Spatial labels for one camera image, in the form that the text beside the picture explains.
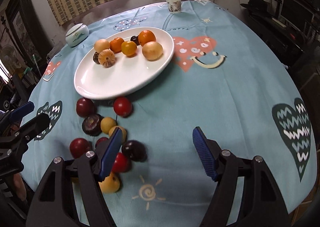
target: computer screen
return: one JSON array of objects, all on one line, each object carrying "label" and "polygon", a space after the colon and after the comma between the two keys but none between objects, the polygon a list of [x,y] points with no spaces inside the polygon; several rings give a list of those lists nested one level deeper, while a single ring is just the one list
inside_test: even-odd
[{"label": "computer screen", "polygon": [[303,32],[306,21],[312,22],[313,13],[295,0],[283,0],[280,16]]}]

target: hat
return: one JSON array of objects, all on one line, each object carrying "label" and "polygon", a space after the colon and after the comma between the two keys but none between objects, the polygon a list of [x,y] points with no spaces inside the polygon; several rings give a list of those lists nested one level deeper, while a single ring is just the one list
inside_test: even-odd
[{"label": "hat", "polygon": [[249,0],[247,4],[240,4],[242,7],[247,8],[251,12],[254,13],[261,13],[266,16],[271,16],[270,13],[268,13],[268,3],[263,0]]}]

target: plate rim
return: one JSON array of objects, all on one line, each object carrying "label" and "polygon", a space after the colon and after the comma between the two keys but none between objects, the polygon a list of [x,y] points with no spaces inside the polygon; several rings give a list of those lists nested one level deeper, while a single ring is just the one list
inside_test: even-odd
[{"label": "plate rim", "polygon": [[147,30],[147,28],[152,28],[152,29],[157,29],[157,30],[161,30],[162,32],[165,32],[167,35],[169,35],[170,39],[171,39],[171,42],[172,42],[172,45],[173,45],[173,48],[169,54],[169,57],[166,59],[166,61],[163,63],[163,65],[158,69],[158,72],[154,73],[150,78],[149,80],[141,83],[138,87],[134,88],[134,89],[131,89],[131,90],[127,90],[123,93],[121,93],[120,95],[119,94],[114,94],[112,96],[109,96],[109,97],[105,97],[105,96],[89,96],[87,95],[86,93],[84,92],[79,92],[77,87],[76,87],[76,74],[77,74],[77,71],[79,69],[79,66],[81,64],[81,62],[83,61],[83,59],[92,51],[94,50],[94,47],[92,47],[85,55],[84,57],[81,59],[81,61],[79,62],[77,68],[76,68],[76,71],[75,71],[75,74],[73,76],[73,86],[76,90],[76,92],[81,95],[82,97],[84,98],[88,98],[88,99],[92,99],[92,100],[107,100],[107,99],[113,99],[113,98],[117,98],[119,96],[126,96],[128,94],[131,94],[131,93],[134,93],[140,89],[142,89],[144,86],[146,86],[147,84],[151,83],[156,77],[158,77],[162,72],[163,70],[168,66],[168,64],[170,63],[173,55],[174,55],[174,40],[173,40],[173,37],[165,30],[161,29],[161,28],[158,28],[158,27],[151,27],[151,26],[142,26],[142,27],[133,27],[133,28],[130,28],[130,29],[127,29],[127,30],[124,30],[124,31],[121,31],[121,32],[118,32],[118,33],[115,33],[113,35],[110,35],[109,37],[107,38],[110,38],[110,37],[113,37],[119,33],[123,33],[123,32],[127,32],[129,30],[133,30],[133,29],[137,29],[137,28],[145,28],[145,30]]}]

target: red heart print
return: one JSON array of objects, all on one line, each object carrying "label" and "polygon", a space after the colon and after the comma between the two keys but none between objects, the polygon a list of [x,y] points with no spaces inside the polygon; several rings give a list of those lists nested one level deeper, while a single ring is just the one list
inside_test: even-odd
[{"label": "red heart print", "polygon": [[55,69],[60,65],[61,61],[58,61],[56,64],[54,64],[53,62],[49,62],[47,69],[45,70],[45,75],[50,75],[52,74]]},{"label": "red heart print", "polygon": [[204,53],[211,52],[217,45],[215,39],[208,36],[199,36],[191,40],[182,37],[173,37],[174,62],[187,72],[194,64],[190,57],[201,57]]}]

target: silver screw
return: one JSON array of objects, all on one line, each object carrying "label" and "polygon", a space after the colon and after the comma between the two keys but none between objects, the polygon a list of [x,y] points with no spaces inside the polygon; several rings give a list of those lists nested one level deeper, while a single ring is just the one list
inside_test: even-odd
[{"label": "silver screw", "polygon": [[255,158],[254,158],[258,163],[261,163],[263,161],[263,158],[259,155],[257,155]]},{"label": "silver screw", "polygon": [[53,160],[53,162],[55,163],[55,164],[58,164],[58,163],[60,163],[61,162],[61,157],[59,157],[59,156],[57,156],[54,160]]},{"label": "silver screw", "polygon": [[93,151],[88,151],[86,154],[85,154],[86,157],[93,157],[94,156],[94,152]]},{"label": "silver screw", "polygon": [[221,154],[222,154],[223,156],[230,156],[230,155],[231,155],[231,153],[230,153],[229,150],[222,150],[222,151],[221,151]]}]

